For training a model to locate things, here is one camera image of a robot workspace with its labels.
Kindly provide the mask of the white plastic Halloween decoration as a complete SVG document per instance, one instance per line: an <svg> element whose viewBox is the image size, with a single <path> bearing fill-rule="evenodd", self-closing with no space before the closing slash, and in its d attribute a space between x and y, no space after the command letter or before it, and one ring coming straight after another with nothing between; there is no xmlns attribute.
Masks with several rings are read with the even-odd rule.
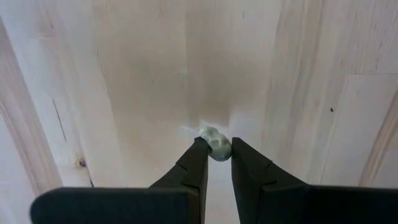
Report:
<svg viewBox="0 0 398 224"><path fill-rule="evenodd" d="M204 127L199 131L200 137L203 138L210 146L209 156L218 162L227 161L232 155L232 146L229 139L221 134L214 127Z"/></svg>

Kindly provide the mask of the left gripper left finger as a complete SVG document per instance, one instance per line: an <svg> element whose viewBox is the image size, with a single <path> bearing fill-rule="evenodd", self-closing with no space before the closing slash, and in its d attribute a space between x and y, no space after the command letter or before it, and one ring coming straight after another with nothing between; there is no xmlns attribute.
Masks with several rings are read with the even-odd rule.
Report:
<svg viewBox="0 0 398 224"><path fill-rule="evenodd" d="M195 138L175 165L148 188L61 187L37 197L33 224L203 224L207 142Z"/></svg>

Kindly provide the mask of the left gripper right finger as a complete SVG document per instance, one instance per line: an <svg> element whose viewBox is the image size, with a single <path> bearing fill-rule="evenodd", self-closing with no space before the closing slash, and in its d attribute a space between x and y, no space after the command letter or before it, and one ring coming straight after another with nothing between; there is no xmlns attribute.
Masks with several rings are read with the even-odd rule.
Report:
<svg viewBox="0 0 398 224"><path fill-rule="evenodd" d="M310 185L240 138L231 174L241 224L398 224L398 189Z"/></svg>

